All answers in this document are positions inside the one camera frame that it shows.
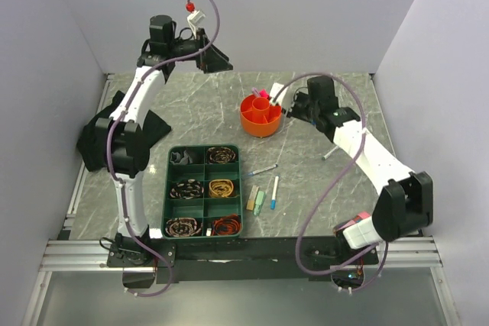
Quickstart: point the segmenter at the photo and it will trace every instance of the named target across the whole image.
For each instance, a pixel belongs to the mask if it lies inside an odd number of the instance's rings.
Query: white wall
[[[215,0],[236,70],[375,72],[413,0]],[[184,25],[186,0],[66,0],[104,72],[132,71],[149,18]],[[206,0],[196,0],[209,18]],[[190,63],[184,69],[193,69]]]
[[[63,223],[102,72],[63,0],[0,0],[0,324],[20,324]]]
[[[375,77],[400,158],[433,177],[431,232],[474,326],[489,315],[488,24],[488,0],[415,0]]]

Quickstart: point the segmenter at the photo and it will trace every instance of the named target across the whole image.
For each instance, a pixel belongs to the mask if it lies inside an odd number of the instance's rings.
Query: gray marble table
[[[371,78],[367,73],[342,75],[355,89],[367,114],[367,126],[390,151],[392,145]],[[245,210],[242,237],[292,237],[297,235],[307,213],[328,183],[348,162],[346,153],[337,150],[328,160],[322,156],[333,146],[312,125],[283,118],[279,131],[271,137],[256,138],[246,134],[239,121],[239,106],[251,88],[285,83],[293,73],[174,73],[155,96],[151,109],[162,117],[172,132],[151,149],[144,174],[144,210],[151,228],[159,228],[163,209],[168,150],[176,145],[236,144],[241,151],[242,172],[278,163],[268,173],[243,180],[244,203],[253,185],[267,193],[261,214]],[[120,89],[126,91],[132,74],[115,75],[104,105]],[[303,86],[305,80],[293,87]],[[341,86],[336,88],[340,104],[355,103]],[[270,209],[275,175],[280,175],[277,207]],[[332,228],[360,211],[371,211],[377,194],[359,168],[353,169],[332,190],[311,221],[307,235],[332,235]],[[118,223],[115,189],[105,170],[88,173],[71,231],[71,240],[94,240],[112,237]]]

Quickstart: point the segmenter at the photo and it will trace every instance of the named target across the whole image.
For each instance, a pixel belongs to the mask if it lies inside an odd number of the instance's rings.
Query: orange container
[[[241,103],[241,126],[254,137],[267,137],[277,131],[282,116],[280,106],[271,106],[263,97],[249,95]]]

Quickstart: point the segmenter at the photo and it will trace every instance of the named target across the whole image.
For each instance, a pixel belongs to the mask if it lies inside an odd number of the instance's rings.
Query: green organizer tray
[[[233,163],[208,163],[207,150],[211,147],[227,147],[236,153],[236,161]],[[175,150],[188,148],[201,155],[202,164],[178,165],[170,163],[170,155]],[[196,179],[204,183],[204,195],[197,199],[172,199],[170,190],[176,182],[183,179]],[[209,197],[209,182],[214,179],[230,179],[234,185],[233,196],[229,198]],[[161,222],[161,232],[163,237],[168,240],[209,240],[219,238],[239,237],[243,231],[243,199],[241,194],[241,164],[239,149],[235,145],[216,144],[216,145],[186,145],[172,147],[168,152],[167,184],[163,205],[163,220]],[[237,234],[228,236],[207,237],[207,228],[212,226],[215,219],[220,219],[226,215],[237,214],[241,222],[241,230]],[[198,222],[203,222],[202,233],[193,237],[168,237],[165,231],[165,224],[172,218],[195,218]]]

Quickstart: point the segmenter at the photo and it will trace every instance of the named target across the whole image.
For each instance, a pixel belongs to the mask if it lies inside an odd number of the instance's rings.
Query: blue marker
[[[275,209],[275,203],[277,202],[277,189],[278,189],[278,176],[275,176],[274,191],[272,192],[272,202],[270,203],[270,209]]]
[[[243,178],[252,177],[254,175],[257,175],[258,173],[270,171],[271,169],[274,169],[274,168],[277,168],[277,167],[278,167],[278,164],[275,163],[275,164],[272,164],[271,166],[268,166],[268,167],[265,167],[265,168],[256,169],[255,171],[252,171],[252,172],[249,172],[249,173],[246,173],[245,175],[243,175]]]

